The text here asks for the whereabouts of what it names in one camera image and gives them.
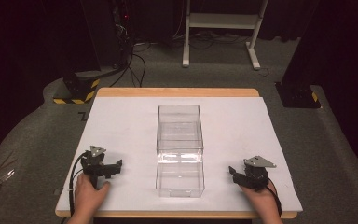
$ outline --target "metal bracket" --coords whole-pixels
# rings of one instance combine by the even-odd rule
[[[251,159],[244,159],[243,162],[253,167],[277,167],[274,163],[262,158],[261,156],[255,156]]]
[[[106,149],[96,146],[89,146],[89,148],[91,150],[92,157],[97,157],[106,151]]]

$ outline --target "transparent container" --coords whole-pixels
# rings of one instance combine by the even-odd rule
[[[160,105],[156,189],[160,197],[199,198],[204,190],[198,105]]]

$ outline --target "hand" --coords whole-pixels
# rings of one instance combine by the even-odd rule
[[[255,211],[260,215],[263,223],[275,224],[282,223],[281,217],[278,213],[278,207],[275,202],[274,196],[267,189],[261,189],[255,191],[254,189],[248,189],[244,186],[239,185],[243,193],[251,202]],[[268,187],[276,193],[276,189],[271,181],[268,182]]]
[[[68,223],[89,223],[103,203],[109,188],[110,183],[105,182],[101,189],[97,190],[92,186],[88,175],[80,174],[75,188],[75,213]]]

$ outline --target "black device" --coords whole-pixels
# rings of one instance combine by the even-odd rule
[[[234,168],[228,166],[228,170],[232,174],[232,181],[248,189],[254,189],[255,191],[267,189],[272,193],[272,196],[274,197],[275,203],[278,207],[278,213],[281,215],[281,201],[278,198],[278,194],[272,191],[272,189],[270,189],[268,186],[270,179],[269,173],[266,170],[266,167],[275,168],[277,166],[274,163],[262,158],[261,156],[254,156],[248,160],[244,159],[243,162],[245,164],[245,174],[237,173]]]
[[[74,206],[74,178],[75,178],[75,169],[77,163],[80,161],[83,167],[83,173],[89,175],[90,182],[94,188],[97,189],[98,177],[104,176],[105,178],[111,178],[112,175],[120,174],[121,166],[123,165],[123,160],[119,160],[116,164],[103,164],[104,152],[106,149],[96,146],[90,146],[90,151],[82,153],[75,161],[74,166],[72,167],[71,178],[69,181],[69,205],[71,210],[71,215],[75,212]]]
[[[91,146],[91,151],[86,151],[80,163],[83,167],[83,173],[90,176],[92,186],[97,189],[97,182],[99,176],[104,176],[109,179],[112,175],[120,174],[123,160],[119,160],[116,164],[103,164],[104,152],[106,149],[101,147]]]

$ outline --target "white table surface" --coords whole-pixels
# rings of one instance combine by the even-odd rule
[[[205,190],[200,198],[160,198],[156,190],[159,105],[200,105]],[[75,159],[90,146],[103,147],[104,163],[123,160],[121,174],[97,217],[255,217],[241,189],[232,182],[228,166],[243,173],[243,159],[255,155],[275,163],[267,168],[282,202],[282,217],[302,211],[286,160],[262,97],[96,97]],[[69,216],[70,172],[56,214]]]

